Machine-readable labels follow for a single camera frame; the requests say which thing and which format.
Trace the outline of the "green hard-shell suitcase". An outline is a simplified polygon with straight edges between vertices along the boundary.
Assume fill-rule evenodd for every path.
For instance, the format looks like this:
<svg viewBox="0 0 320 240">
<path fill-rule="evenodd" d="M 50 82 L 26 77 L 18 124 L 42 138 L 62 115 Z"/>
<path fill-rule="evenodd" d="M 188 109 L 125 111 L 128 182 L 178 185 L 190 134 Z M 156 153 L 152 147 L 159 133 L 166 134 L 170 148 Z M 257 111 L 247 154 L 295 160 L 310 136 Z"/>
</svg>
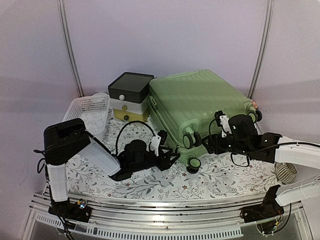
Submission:
<svg viewBox="0 0 320 240">
<path fill-rule="evenodd" d="M 212 122 L 215 112 L 249 115 L 255 123 L 262 119 L 251 99 L 209 69 L 152 79 L 148 104 L 155 126 L 167 132 L 165 145 L 177 149 L 178 162 L 190 173 L 198 172 L 199 157 L 207 153 L 202 139 L 222 132 Z"/>
</svg>

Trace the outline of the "drawer cabinet with dark top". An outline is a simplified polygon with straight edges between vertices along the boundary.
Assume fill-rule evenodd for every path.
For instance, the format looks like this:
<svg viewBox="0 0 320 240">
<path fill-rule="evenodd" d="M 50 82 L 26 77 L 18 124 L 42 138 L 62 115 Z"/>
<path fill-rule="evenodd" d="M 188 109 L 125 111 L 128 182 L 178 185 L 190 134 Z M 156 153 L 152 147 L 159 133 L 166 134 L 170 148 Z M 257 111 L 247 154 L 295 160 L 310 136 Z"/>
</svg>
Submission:
<svg viewBox="0 0 320 240">
<path fill-rule="evenodd" d="M 114 117 L 127 122 L 145 122 L 149 117 L 149 82 L 153 75 L 124 72 L 108 86 Z"/>
</svg>

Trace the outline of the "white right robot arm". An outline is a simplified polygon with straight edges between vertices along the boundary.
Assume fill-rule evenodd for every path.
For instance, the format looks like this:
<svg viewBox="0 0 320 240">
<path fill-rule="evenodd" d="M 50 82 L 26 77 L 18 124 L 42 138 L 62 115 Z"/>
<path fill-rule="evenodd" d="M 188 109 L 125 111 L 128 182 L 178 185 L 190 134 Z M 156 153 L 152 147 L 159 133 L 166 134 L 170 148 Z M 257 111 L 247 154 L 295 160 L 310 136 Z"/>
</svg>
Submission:
<svg viewBox="0 0 320 240">
<path fill-rule="evenodd" d="M 294 182 L 298 173 L 296 165 L 319 169 L 319 144 L 272 132 L 258 134 L 251 116 L 245 114 L 228 118 L 222 111 L 217 111 L 212 122 L 221 129 L 221 133 L 209 133 L 203 139 L 202 144 L 208 153 L 230 153 L 232 157 L 245 157 L 247 164 L 256 160 L 275 166 L 280 183 L 267 190 L 262 203 L 240 210 L 240 217 L 245 223 L 281 217 L 285 212 L 284 206 L 320 195 L 319 175 Z"/>
</svg>

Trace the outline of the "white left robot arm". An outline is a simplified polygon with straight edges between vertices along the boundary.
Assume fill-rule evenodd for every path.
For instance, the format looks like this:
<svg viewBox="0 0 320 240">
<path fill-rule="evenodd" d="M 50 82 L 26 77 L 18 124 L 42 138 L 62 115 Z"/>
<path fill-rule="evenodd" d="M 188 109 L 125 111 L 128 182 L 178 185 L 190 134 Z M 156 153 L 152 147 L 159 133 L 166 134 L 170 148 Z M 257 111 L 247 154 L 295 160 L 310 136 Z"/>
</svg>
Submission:
<svg viewBox="0 0 320 240">
<path fill-rule="evenodd" d="M 34 152 L 41 154 L 44 162 L 37 166 L 37 172 L 45 171 L 50 197 L 49 214 L 57 216 L 63 223 L 67 220 L 87 223 L 90 220 L 93 209 L 88 202 L 79 199 L 72 203 L 69 197 L 67 168 L 76 158 L 87 160 L 116 182 L 153 167 L 160 171 L 168 170 L 180 154 L 177 149 L 165 146 L 166 131 L 151 134 L 150 143 L 132 140 L 119 152 L 117 145 L 114 150 L 109 150 L 89 132 L 80 118 L 47 127 L 43 133 L 44 149 Z"/>
</svg>

